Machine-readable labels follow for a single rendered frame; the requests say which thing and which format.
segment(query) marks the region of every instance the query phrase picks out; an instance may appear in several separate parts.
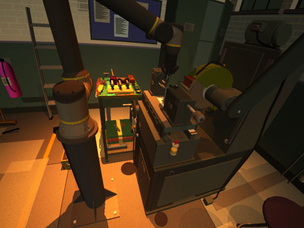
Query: fire extinguisher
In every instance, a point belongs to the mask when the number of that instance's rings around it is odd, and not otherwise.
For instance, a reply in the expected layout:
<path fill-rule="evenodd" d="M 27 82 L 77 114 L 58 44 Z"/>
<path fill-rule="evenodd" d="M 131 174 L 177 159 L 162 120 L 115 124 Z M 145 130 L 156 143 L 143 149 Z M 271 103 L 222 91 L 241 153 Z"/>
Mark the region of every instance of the fire extinguisher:
<path fill-rule="evenodd" d="M 22 96 L 22 92 L 12 66 L 0 58 L 0 75 L 11 98 Z"/>

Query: blue notice board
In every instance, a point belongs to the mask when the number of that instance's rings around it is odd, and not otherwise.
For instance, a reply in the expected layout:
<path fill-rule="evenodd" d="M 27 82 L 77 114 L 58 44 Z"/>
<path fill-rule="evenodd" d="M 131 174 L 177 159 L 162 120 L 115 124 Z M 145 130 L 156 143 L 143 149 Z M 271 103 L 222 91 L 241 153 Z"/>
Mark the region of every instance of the blue notice board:
<path fill-rule="evenodd" d="M 162 1 L 140 0 L 137 3 L 160 18 Z M 89 15 L 91 39 L 157 44 L 155 40 L 146 39 L 145 32 L 95 0 L 89 0 Z"/>

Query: stool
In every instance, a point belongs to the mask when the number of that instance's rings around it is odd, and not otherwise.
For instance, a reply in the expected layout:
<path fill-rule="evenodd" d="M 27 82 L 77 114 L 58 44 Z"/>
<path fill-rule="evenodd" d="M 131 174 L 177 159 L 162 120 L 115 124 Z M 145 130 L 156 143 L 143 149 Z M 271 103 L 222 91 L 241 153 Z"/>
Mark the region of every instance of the stool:
<path fill-rule="evenodd" d="M 284 197 L 273 196 L 266 199 L 263 204 L 263 215 L 266 223 L 251 224 L 243 222 L 237 224 L 237 228 L 299 228 L 304 226 L 304 208 Z"/>

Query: floor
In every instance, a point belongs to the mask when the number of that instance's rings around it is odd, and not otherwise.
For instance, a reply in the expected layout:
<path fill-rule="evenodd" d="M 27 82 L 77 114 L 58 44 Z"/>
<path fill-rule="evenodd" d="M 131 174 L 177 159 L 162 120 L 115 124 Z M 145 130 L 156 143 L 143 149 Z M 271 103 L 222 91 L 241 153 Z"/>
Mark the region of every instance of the floor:
<path fill-rule="evenodd" d="M 126 108 L 113 108 L 111 113 L 112 119 L 129 116 Z M 90 109 L 90 115 L 100 128 L 99 110 Z M 5 118 L 18 123 L 0 128 L 0 227 L 70 228 L 77 185 L 71 170 L 62 169 L 62 144 L 52 140 L 58 115 L 53 120 L 46 113 L 5 114 Z M 20 129 L 1 134 L 14 128 Z M 283 196 L 304 205 L 304 195 L 253 152 L 213 204 L 205 206 L 201 199 L 146 216 L 136 174 L 122 171 L 125 163 L 133 162 L 132 154 L 111 156 L 106 163 L 100 132 L 96 142 L 103 179 L 116 180 L 119 217 L 82 227 L 236 228 L 237 223 L 264 222 L 262 205 L 269 197 Z"/>

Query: fire extinguisher label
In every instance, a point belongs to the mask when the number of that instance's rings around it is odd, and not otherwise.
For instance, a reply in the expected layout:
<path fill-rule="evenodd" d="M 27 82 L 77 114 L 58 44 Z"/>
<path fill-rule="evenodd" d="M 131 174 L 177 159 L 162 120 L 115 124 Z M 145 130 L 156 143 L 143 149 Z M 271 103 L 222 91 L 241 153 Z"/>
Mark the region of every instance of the fire extinguisher label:
<path fill-rule="evenodd" d="M 2 79 L 2 82 L 3 82 L 3 84 L 5 85 L 5 86 L 9 86 L 9 85 L 11 85 L 11 81 L 10 81 L 10 78 L 9 77 L 7 77 L 8 78 L 8 80 L 6 80 L 6 78 L 5 77 L 2 77 L 1 79 Z"/>

